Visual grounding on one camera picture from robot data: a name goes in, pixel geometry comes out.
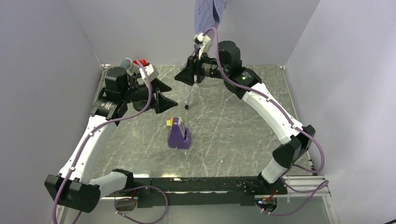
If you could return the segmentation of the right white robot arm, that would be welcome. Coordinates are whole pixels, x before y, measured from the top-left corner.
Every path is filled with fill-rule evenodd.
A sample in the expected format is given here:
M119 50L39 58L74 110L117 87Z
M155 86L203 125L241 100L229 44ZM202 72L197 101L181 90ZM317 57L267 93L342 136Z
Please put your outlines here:
M310 137L315 134L313 126L304 126L291 116L277 102L262 79L242 65L240 49L233 41L221 41L218 45L219 60L206 53L189 56L185 68L175 80L192 86L201 83L205 77L226 78L226 88L251 106L272 128L281 145L272 153L272 159L258 175L258 189L269 194L276 187L278 179L308 151Z

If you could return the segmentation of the purple metronome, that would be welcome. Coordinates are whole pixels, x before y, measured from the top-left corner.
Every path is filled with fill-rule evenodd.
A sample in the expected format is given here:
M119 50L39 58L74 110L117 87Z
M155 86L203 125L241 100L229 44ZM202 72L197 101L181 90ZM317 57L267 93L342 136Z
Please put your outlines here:
M172 117L173 124L168 130L167 144L174 149L189 149L191 146L191 133L180 117Z

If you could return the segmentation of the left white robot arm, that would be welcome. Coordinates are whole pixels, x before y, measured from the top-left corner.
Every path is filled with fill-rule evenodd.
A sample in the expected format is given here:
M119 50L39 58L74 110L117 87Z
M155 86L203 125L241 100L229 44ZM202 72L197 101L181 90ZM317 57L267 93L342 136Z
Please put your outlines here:
M163 95L170 90L151 64L132 75L122 67L109 68L83 137L58 174L48 175L44 182L54 205L89 213L109 194L118 191L122 196L130 195L134 190L132 172L118 168L100 178L92 177L98 156L125 118L128 104L139 113L149 109L162 113L177 105Z

